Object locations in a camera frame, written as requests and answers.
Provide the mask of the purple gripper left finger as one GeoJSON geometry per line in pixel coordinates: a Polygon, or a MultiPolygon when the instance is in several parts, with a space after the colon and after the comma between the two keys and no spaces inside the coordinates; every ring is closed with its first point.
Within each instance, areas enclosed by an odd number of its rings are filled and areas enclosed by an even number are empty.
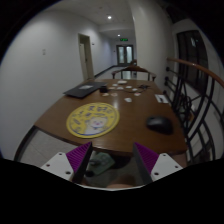
{"type": "Polygon", "coordinates": [[[92,151],[92,143],[88,142],[66,154],[66,157],[74,171],[72,179],[73,183],[82,182],[92,151]]]}

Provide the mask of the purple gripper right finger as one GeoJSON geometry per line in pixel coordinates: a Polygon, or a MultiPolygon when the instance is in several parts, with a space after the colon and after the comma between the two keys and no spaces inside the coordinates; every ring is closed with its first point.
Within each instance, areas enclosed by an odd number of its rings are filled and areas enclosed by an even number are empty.
{"type": "Polygon", "coordinates": [[[145,185],[152,182],[151,172],[159,158],[159,155],[151,149],[139,144],[133,144],[133,154],[145,185]]]}

